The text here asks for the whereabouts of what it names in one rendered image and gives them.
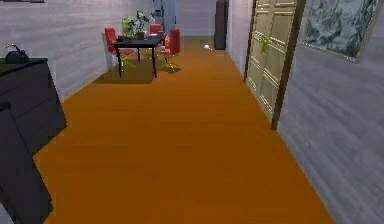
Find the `black dining table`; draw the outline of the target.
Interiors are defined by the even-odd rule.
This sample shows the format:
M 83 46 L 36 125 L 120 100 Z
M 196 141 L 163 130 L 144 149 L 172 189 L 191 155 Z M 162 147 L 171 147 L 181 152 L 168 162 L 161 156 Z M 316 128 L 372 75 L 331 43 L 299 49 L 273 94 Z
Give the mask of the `black dining table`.
M 154 77 L 157 77 L 157 69 L 156 69 L 156 57 L 155 57 L 155 48 L 159 43 L 165 43 L 165 34 L 158 34 L 156 36 L 149 36 L 146 39 L 138 40 L 138 39 L 126 39 L 121 41 L 115 41 L 113 43 L 117 57 L 118 57 L 118 65 L 119 65 L 119 76 L 122 76 L 122 59 L 120 54 L 120 48 L 150 48 L 151 49 L 151 58 L 152 58 L 152 67 Z

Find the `tall black cabinet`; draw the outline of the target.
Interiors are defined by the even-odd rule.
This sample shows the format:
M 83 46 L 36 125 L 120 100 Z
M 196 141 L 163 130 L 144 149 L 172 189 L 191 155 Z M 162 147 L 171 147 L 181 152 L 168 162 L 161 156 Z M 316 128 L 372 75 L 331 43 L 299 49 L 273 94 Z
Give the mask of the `tall black cabinet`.
M 226 48 L 229 0 L 217 0 L 215 12 L 214 48 Z

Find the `beige panelled room door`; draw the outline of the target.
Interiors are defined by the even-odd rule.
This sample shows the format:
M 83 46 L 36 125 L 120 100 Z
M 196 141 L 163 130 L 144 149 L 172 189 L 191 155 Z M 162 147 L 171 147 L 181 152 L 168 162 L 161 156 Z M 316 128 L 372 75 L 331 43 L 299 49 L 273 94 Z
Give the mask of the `beige panelled room door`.
M 256 0 L 246 83 L 272 121 L 297 0 Z M 269 39 L 262 52 L 263 36 Z

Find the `white flower plant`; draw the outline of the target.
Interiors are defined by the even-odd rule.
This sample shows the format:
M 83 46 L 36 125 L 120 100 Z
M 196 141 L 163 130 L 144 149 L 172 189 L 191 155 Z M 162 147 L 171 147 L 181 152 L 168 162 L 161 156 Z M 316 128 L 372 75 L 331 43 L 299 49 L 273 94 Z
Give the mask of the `white flower plant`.
M 136 36 L 138 40 L 143 40 L 145 37 L 143 28 L 146 23 L 154 21 L 154 15 L 152 13 L 145 14 L 143 11 L 138 10 L 136 12 Z

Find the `green house plant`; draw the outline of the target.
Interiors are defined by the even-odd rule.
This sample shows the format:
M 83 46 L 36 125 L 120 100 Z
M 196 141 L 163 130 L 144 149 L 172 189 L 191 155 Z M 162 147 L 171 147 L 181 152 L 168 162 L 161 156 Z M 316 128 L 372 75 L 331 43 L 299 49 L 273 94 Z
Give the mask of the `green house plant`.
M 135 28 L 135 21 L 131 18 L 122 19 L 122 34 L 125 36 L 133 36 Z

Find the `black chest of drawers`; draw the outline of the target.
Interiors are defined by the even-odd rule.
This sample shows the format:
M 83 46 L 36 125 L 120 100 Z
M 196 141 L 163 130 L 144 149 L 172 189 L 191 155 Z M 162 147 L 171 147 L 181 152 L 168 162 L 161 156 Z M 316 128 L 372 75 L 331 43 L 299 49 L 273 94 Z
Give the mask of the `black chest of drawers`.
M 32 155 L 67 126 L 47 58 L 32 58 L 25 64 L 8 64 L 0 58 L 0 102 L 10 104 Z

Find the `framed grey green picture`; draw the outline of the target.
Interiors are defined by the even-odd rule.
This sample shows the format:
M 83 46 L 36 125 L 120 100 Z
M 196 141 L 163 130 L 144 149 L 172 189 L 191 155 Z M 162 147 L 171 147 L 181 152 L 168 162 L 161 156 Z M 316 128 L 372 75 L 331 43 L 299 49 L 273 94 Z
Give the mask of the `framed grey green picture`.
M 302 43 L 355 63 L 384 0 L 312 0 Z

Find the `black furniture block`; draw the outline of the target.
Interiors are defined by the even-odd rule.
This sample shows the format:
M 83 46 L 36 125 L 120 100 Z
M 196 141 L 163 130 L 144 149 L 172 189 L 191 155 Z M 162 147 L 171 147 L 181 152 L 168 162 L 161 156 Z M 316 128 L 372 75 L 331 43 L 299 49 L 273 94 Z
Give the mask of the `black furniture block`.
M 0 102 L 0 192 L 15 224 L 43 224 L 52 211 L 50 195 L 8 102 Z

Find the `black kettle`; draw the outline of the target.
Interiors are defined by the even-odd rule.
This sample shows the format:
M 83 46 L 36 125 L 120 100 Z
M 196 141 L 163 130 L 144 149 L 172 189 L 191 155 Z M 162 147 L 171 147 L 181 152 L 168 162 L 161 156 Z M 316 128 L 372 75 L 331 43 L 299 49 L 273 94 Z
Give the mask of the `black kettle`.
M 24 64 L 30 60 L 26 52 L 21 50 L 16 44 L 8 44 L 4 49 L 8 51 L 5 56 L 8 64 Z

